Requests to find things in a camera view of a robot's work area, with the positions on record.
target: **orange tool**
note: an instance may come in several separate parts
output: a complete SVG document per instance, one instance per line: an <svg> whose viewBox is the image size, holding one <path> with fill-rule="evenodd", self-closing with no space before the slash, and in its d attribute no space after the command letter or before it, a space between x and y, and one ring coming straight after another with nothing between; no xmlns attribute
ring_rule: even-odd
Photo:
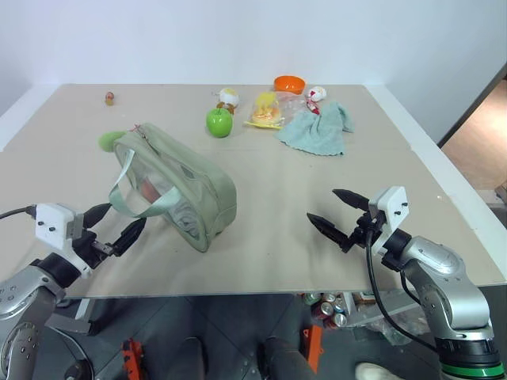
<svg viewBox="0 0 507 380"><path fill-rule="evenodd" d="M124 354L124 369L127 371L128 380L146 380L145 372L141 368L143 346L132 338L121 345Z"/></svg>
<svg viewBox="0 0 507 380"><path fill-rule="evenodd" d="M304 329L303 340L308 364L310 364L310 368L317 374L318 360L320 355L324 353L321 347L322 327L312 325L309 329Z"/></svg>

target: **wooden floor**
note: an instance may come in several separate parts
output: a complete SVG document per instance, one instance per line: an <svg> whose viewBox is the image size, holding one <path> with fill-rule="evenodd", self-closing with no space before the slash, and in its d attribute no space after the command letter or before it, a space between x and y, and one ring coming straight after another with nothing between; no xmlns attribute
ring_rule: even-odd
<svg viewBox="0 0 507 380"><path fill-rule="evenodd" d="M507 81L502 80L442 148L476 190L507 180Z"/></svg>

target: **black cable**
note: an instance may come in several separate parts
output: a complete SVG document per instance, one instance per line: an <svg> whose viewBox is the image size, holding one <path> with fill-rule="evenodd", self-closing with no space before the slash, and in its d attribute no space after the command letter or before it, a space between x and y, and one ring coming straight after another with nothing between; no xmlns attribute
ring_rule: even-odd
<svg viewBox="0 0 507 380"><path fill-rule="evenodd" d="M23 208L17 208L16 210L7 211L4 214L0 214L0 219L4 219L4 218L7 218L7 217L15 215L15 214L21 214L23 212L31 215L34 210L35 210L35 206L33 206L33 205L32 206L23 207Z"/></svg>
<svg viewBox="0 0 507 380"><path fill-rule="evenodd" d="M410 338L414 342L418 342L419 344L425 346L426 348L430 349L433 352L436 352L436 348L433 347L428 342L424 342L423 339L420 339L416 337L415 335L412 335L408 331L402 329L394 320L391 318L389 313L387 312L386 308L384 307L382 303L382 299L380 298L379 288L377 287L377 282L375 280L375 273L373 272L373 259L372 259L372 239L373 239L373 230L368 230L366 233L366 262L368 264L368 276L370 277L370 283L372 285L372 291L375 295L375 300L377 302L377 305L379 306L380 312L386 318L386 321L388 321L398 332L406 336L407 338Z"/></svg>
<svg viewBox="0 0 507 380"><path fill-rule="evenodd" d="M399 276L402 278L402 287L405 293L408 294L409 297L411 297L415 302L417 302L419 305L421 305L421 301L419 301L419 298L417 298L414 293L409 291L408 286L406 285L406 277L405 272L403 270L400 271Z"/></svg>

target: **green apple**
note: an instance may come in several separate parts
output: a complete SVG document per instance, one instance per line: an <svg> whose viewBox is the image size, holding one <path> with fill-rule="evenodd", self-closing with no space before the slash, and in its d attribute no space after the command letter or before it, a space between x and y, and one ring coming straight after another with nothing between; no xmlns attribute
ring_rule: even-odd
<svg viewBox="0 0 507 380"><path fill-rule="evenodd" d="M225 137L231 133L232 115L225 108L212 109L206 115L206 126L215 137Z"/></svg>

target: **plastic bag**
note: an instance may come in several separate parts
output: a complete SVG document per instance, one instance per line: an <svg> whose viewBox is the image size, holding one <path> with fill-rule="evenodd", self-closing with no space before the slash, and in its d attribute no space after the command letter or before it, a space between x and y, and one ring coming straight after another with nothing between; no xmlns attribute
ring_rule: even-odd
<svg viewBox="0 0 507 380"><path fill-rule="evenodd" d="M294 115L306 109L303 95L268 91L260 93L245 124L259 128L281 129Z"/></svg>
<svg viewBox="0 0 507 380"><path fill-rule="evenodd" d="M422 308L415 307L413 309L391 315L393 320L404 330L408 331L412 335L422 335L429 333L428 322ZM391 324L386 321L385 318L381 318L378 321L366 324L366 327L373 331L381 332L386 339L393 346L403 346L410 343L412 340L397 330Z"/></svg>

